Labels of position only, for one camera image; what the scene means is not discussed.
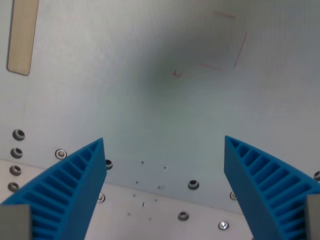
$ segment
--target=white surface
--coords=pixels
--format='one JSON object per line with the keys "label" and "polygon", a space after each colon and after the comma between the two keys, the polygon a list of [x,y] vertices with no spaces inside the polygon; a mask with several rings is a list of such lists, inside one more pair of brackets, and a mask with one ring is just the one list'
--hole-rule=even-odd
{"label": "white surface", "polygon": [[[0,202],[12,194],[8,190],[8,183],[16,182],[23,186],[43,171],[37,167],[17,164],[22,174],[13,176],[9,172],[12,164],[15,163],[0,159]],[[105,193],[106,200],[96,205],[85,240],[252,238],[245,218],[236,213],[109,184],[105,184],[101,192]],[[182,211],[189,213],[187,221],[178,220],[178,214]],[[221,221],[229,222],[228,230],[218,229]]]}
{"label": "white surface", "polygon": [[5,68],[11,7],[0,2],[0,157],[20,147],[19,162],[46,168],[103,137],[107,183],[233,212],[225,135],[319,170],[320,1],[41,0],[27,78]]}

